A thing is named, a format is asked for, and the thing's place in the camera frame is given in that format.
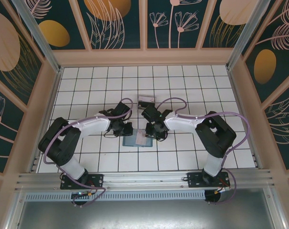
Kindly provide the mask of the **white VIP card cherry blossom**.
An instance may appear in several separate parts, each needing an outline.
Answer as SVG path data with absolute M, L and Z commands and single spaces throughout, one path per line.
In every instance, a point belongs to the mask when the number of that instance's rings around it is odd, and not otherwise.
M 155 103 L 155 97 L 154 96 L 140 95 L 138 97 L 138 101 L 147 102 L 147 103 Z
M 136 133 L 135 144 L 140 146 L 146 145 L 146 136 L 144 129 L 138 129 Z

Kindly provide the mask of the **small dark box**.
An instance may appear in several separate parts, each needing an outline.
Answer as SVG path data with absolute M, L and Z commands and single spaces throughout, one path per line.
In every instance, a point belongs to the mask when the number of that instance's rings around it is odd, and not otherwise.
M 155 103 L 149 103 L 148 107 L 149 107 L 149 106 L 155 107 Z M 145 110 L 145 109 L 139 109 L 139 108 L 138 108 L 138 112 L 139 112 L 139 113 L 141 113 L 141 112 L 144 111 L 144 110 Z

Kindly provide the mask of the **grey metal sheet panel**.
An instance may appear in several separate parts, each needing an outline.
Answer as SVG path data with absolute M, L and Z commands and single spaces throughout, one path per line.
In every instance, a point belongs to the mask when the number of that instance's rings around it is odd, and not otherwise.
M 288 229 L 270 190 L 240 189 L 228 203 L 113 200 L 80 208 L 20 194 L 7 229 Z

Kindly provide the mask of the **aluminium mounting rail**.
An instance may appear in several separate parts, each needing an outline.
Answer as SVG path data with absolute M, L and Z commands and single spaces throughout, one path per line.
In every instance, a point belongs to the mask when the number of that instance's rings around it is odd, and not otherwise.
M 268 169 L 229 169 L 238 189 L 273 187 Z M 105 172 L 103 187 L 108 191 L 179 190 L 187 189 L 183 181 L 187 171 Z M 24 192 L 60 191 L 59 173 L 19 174 L 14 190 Z

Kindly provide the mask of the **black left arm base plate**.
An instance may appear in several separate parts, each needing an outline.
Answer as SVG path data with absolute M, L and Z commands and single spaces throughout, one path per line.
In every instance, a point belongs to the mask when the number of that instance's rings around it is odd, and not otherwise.
M 103 174 L 92 174 L 89 175 L 85 185 L 92 186 L 92 187 L 102 187 L 103 186 Z M 80 186 L 73 182 L 70 178 L 66 175 L 62 175 L 61 183 L 60 183 L 61 190 L 77 190 L 77 189 L 88 189 L 86 187 Z

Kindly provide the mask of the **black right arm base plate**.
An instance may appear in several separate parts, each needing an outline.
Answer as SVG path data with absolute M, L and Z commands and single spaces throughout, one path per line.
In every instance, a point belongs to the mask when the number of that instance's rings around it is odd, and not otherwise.
M 229 187 L 230 181 L 228 172 L 221 172 L 210 181 L 205 181 L 202 172 L 190 172 L 186 174 L 184 181 L 188 187 Z

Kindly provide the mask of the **aluminium frame post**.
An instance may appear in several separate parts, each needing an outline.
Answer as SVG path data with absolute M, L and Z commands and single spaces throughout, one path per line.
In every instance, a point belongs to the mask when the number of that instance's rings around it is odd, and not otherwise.
M 14 4 L 17 12 L 21 15 L 21 18 L 24 20 L 27 28 L 34 36 L 34 39 L 37 41 L 51 67 L 56 71 L 56 73 L 59 73 L 61 67 L 24 0 L 12 0 L 12 3 Z
M 258 27 L 263 15 L 265 14 L 270 0 L 258 0 L 256 6 L 254 7 L 250 18 L 248 19 L 246 25 L 244 26 L 241 35 L 239 36 L 233 51 L 226 63 L 228 71 L 231 71 L 238 59 L 240 58 L 242 51 L 244 50 L 247 42 L 250 40 L 255 29 Z

